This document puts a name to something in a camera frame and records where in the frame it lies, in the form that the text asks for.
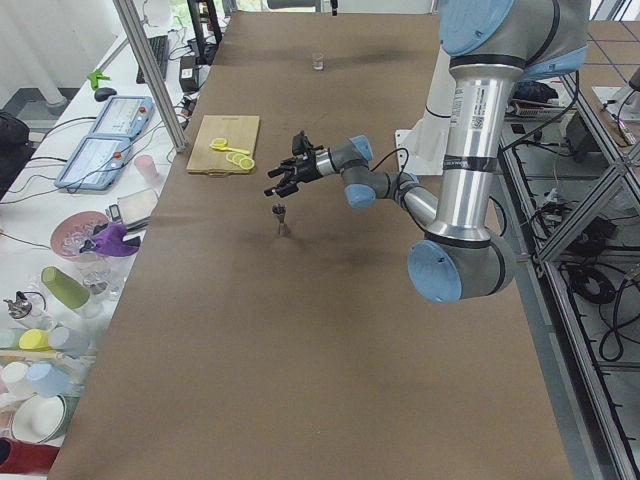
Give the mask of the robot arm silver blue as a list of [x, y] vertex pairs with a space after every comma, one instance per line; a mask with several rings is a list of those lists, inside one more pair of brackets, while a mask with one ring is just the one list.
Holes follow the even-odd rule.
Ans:
[[286, 197], [302, 183], [339, 175], [354, 208], [391, 199], [423, 230], [408, 255], [418, 293], [452, 303], [488, 296], [512, 280], [515, 257], [485, 224], [505, 111], [525, 79], [572, 73], [586, 57], [585, 1], [443, 1], [439, 37], [455, 83], [439, 195], [404, 171], [375, 172], [366, 137], [330, 148], [304, 134], [292, 155], [270, 172], [271, 193]]

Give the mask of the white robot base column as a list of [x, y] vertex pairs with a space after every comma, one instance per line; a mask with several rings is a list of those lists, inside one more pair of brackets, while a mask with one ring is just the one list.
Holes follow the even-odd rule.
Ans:
[[447, 146], [455, 80], [450, 56], [439, 49], [423, 116], [411, 129], [395, 132], [398, 167], [417, 176], [440, 176]]

